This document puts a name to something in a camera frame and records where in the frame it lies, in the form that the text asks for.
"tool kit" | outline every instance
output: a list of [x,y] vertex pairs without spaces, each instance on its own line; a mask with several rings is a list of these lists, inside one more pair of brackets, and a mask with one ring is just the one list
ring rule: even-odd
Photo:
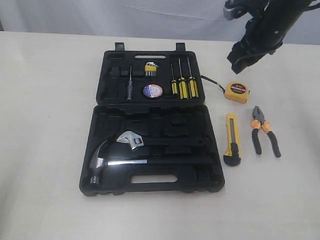
[[[86,196],[218,192],[225,179],[192,51],[106,51],[79,187]],[[133,183],[173,175],[174,182]]]

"case latch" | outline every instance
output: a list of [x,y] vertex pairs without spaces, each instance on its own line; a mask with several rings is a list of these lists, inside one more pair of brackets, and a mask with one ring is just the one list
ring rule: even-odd
[[125,43],[124,42],[115,42],[114,43],[115,51],[125,51]]
[[175,50],[177,52],[185,52],[186,51],[186,43],[185,42],[176,42]]

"orange grip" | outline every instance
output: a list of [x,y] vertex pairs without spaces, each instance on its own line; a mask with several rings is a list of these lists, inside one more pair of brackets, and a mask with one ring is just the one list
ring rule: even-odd
[[251,127],[253,128],[253,129],[260,129],[261,128],[261,123],[260,123],[260,121],[259,120],[253,120],[252,122],[251,122]]
[[272,131],[270,127],[270,122],[265,121],[264,124],[262,125],[262,130],[268,134],[268,132]]

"table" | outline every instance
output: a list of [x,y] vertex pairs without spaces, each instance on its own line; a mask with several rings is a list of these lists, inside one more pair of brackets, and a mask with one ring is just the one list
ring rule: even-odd
[[[0,32],[0,239],[318,240],[320,238],[320,46],[285,44],[235,75],[233,43],[185,41],[200,72],[226,86],[241,81],[247,104],[203,81],[220,158],[226,114],[238,117],[242,163],[222,163],[218,193],[143,192],[85,197],[79,190],[103,53],[174,50],[170,39]],[[259,105],[278,138],[274,157]]]

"pliers handle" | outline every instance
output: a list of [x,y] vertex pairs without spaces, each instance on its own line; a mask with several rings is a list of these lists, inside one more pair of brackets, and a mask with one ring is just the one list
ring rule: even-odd
[[271,141],[272,150],[273,150],[275,157],[280,158],[281,153],[279,150],[278,141],[277,141],[275,134],[273,133],[273,131],[270,128],[270,122],[265,121],[261,125],[260,121],[255,119],[251,122],[251,127],[253,128],[252,141],[253,141],[253,145],[254,145],[254,149],[255,149],[256,154],[261,155],[261,153],[262,153],[261,145],[260,145],[259,138],[258,138],[259,129],[262,127],[262,130],[268,135],[268,137]]

